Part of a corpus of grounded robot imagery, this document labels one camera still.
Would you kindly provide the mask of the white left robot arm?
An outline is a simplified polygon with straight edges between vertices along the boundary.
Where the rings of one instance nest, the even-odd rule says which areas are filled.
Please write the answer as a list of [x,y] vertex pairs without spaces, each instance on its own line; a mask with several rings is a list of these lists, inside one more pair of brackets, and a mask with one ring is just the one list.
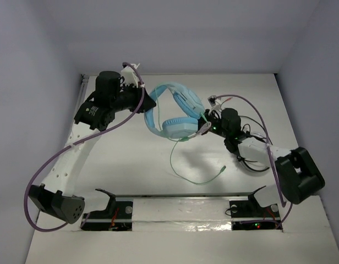
[[144,81],[133,64],[124,69],[102,71],[95,89],[79,106],[65,147],[32,176],[24,194],[24,213],[29,224],[45,232],[31,219],[28,202],[43,213],[74,224],[83,214],[85,199],[74,194],[77,178],[99,138],[128,122],[135,114],[155,107]]

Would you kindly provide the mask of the light blue headphones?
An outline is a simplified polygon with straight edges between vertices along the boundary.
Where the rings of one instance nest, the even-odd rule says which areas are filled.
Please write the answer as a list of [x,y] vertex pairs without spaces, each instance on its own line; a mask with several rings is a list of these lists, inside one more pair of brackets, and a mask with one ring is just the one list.
[[144,113],[145,125],[150,132],[177,140],[199,131],[199,119],[205,107],[194,91],[177,82],[164,82],[149,96],[156,103]]

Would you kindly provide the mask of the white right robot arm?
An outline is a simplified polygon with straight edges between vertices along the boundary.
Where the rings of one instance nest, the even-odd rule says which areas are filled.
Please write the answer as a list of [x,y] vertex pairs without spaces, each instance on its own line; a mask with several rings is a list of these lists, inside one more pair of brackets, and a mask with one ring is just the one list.
[[244,131],[241,118],[233,108],[225,108],[220,114],[206,109],[199,120],[211,122],[209,132],[224,138],[226,149],[241,161],[253,161],[271,168],[275,185],[263,187],[252,193],[254,199],[247,203],[249,213],[260,216],[270,204],[285,199],[298,205],[325,187],[325,179],[307,149],[293,150],[274,146],[269,139],[263,140]]

